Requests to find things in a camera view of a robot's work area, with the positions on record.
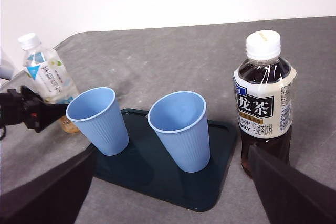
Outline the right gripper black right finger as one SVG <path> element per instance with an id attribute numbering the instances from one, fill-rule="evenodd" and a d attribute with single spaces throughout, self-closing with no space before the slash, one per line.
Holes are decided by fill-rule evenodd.
<path id="1" fill-rule="evenodd" d="M 270 223 L 335 223 L 335 190 L 257 145 L 250 146 L 248 161 Z"/>

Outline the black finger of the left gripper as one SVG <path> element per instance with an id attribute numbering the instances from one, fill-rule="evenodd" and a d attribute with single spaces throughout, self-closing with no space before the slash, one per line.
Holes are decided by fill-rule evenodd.
<path id="1" fill-rule="evenodd" d="M 40 103 L 37 109 L 35 132 L 40 133 L 46 127 L 66 114 L 67 104 Z"/>

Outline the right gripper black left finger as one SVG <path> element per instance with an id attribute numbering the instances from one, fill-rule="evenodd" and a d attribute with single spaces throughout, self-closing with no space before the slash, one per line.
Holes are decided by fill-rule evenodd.
<path id="1" fill-rule="evenodd" d="M 95 170 L 89 146 L 32 181 L 1 196 L 1 223 L 74 223 Z"/>

